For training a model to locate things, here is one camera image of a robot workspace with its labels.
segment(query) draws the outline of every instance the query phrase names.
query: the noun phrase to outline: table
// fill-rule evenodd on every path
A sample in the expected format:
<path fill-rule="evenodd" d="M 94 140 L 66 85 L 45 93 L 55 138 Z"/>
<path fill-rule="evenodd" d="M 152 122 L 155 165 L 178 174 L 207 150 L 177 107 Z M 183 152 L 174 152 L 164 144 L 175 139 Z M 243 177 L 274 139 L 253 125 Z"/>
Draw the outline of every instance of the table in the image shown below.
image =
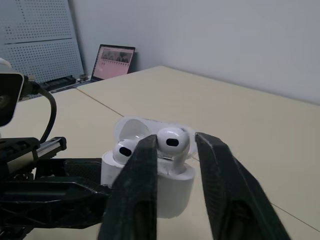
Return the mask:
<path fill-rule="evenodd" d="M 221 138 L 259 180 L 292 238 L 320 238 L 319 106 L 162 66 L 78 90 L 122 116 Z"/>

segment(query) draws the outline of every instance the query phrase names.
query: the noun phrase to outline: pegboard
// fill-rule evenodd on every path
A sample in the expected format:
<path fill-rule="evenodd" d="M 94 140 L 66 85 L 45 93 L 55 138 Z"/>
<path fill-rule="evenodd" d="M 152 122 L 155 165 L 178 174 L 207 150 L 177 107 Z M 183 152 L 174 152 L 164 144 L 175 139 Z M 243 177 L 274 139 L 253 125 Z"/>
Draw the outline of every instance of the pegboard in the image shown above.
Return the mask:
<path fill-rule="evenodd" d="M 67 0 L 1 0 L 3 44 L 74 38 Z"/>
<path fill-rule="evenodd" d="M 2 45 L 0 56 L 37 83 L 83 74 L 78 44 L 73 39 Z"/>
<path fill-rule="evenodd" d="M 43 83 L 84 73 L 68 0 L 0 0 L 0 58 Z"/>

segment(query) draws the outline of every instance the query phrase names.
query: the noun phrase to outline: earbud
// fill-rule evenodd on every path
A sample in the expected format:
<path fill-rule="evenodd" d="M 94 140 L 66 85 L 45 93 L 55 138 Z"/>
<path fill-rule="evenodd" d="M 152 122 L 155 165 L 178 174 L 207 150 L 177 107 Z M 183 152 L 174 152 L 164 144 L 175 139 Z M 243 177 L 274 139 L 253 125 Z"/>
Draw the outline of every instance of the earbud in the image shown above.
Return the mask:
<path fill-rule="evenodd" d="M 173 167 L 170 175 L 182 174 L 185 161 L 190 149 L 190 138 L 186 130 L 178 127 L 162 128 L 157 135 L 158 149 L 164 157 L 173 159 Z"/>
<path fill-rule="evenodd" d="M 118 163 L 125 165 L 131 155 L 134 153 L 138 141 L 124 139 L 118 142 L 112 150 L 113 159 Z"/>

